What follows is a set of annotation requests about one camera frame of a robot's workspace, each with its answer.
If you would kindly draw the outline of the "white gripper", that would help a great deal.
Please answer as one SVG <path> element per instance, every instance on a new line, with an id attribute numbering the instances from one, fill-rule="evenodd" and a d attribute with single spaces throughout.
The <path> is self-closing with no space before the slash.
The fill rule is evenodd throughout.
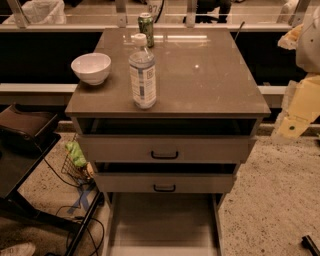
<path id="1" fill-rule="evenodd" d="M 278 116 L 271 135 L 276 144 L 295 141 L 320 116 L 320 75 L 309 73 L 300 82 L 291 80 L 285 96 L 286 115 Z"/>

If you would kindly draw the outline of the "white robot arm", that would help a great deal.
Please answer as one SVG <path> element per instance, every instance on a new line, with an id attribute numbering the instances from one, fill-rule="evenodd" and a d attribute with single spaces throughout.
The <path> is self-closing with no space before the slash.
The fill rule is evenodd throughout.
<path id="1" fill-rule="evenodd" d="M 289 82 L 271 135 L 274 143 L 289 143 L 320 116 L 320 7 L 282 36 L 278 45 L 295 49 L 296 65 L 307 73 L 299 82 Z"/>

